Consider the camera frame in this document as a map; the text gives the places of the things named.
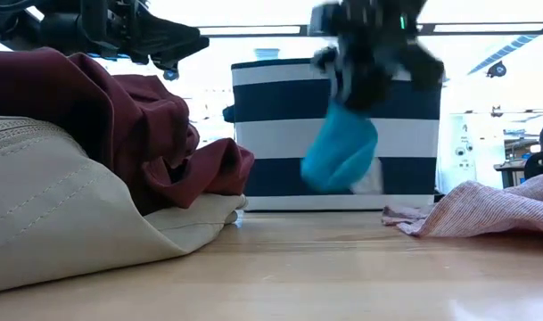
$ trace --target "table surface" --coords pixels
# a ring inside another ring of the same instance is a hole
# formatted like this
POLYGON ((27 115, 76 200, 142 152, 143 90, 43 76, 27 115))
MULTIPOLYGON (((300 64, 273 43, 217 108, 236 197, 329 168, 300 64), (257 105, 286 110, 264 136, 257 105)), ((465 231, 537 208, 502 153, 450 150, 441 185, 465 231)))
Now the table surface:
POLYGON ((416 239, 378 213, 246 214, 199 252, 0 293, 0 320, 543 321, 543 237, 416 239))

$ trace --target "fluorescent light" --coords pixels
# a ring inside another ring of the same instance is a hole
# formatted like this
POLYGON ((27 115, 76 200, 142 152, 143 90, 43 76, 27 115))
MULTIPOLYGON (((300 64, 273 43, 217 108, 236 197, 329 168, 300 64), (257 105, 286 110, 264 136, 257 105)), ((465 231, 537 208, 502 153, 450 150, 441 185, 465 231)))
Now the fluorescent light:
POLYGON ((45 16, 42 14, 36 7, 30 6, 28 9, 25 10, 27 13, 29 13, 33 18, 37 19, 37 21, 41 21, 45 16))
POLYGON ((540 145, 539 144, 533 145, 529 147, 529 149, 531 150, 531 152, 540 152, 540 145))
POLYGON ((281 27, 205 27, 199 28, 204 36, 213 35, 272 35, 272 34, 290 34, 300 33, 299 26, 281 26, 281 27))
POLYGON ((437 25, 434 32, 500 32, 500 31, 541 31, 543 23, 523 24, 451 24, 437 25))

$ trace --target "beige bag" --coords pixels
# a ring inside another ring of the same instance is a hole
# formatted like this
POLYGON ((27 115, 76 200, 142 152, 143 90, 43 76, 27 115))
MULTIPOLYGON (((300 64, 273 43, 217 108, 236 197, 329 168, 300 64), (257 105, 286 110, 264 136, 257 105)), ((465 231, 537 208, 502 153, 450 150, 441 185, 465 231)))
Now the beige bag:
POLYGON ((204 194, 142 217, 126 185, 61 128, 0 117, 0 290, 188 254, 243 196, 204 194))

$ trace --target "maroon cloth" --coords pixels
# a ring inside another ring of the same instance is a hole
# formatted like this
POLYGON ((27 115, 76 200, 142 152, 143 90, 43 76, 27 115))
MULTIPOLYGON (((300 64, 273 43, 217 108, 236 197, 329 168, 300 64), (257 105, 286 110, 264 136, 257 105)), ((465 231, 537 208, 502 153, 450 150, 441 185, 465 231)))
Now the maroon cloth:
POLYGON ((184 100, 156 77, 111 76, 84 54, 0 52, 0 115, 50 121, 124 182, 142 214, 200 193, 243 192, 253 155, 232 139, 196 151, 184 100))

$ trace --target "navy and white striped bin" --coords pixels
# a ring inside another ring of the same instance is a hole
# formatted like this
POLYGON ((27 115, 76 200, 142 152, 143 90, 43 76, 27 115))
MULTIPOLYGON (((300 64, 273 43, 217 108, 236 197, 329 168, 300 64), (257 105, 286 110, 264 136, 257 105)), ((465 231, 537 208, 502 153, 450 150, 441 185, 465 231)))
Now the navy and white striped bin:
POLYGON ((415 91, 407 73, 394 78, 386 102, 371 115, 379 134, 379 194, 321 194, 302 181, 300 161, 315 140, 330 83, 309 59, 232 66, 235 136, 255 154, 245 189, 247 210, 379 210, 433 202, 440 90, 415 91))

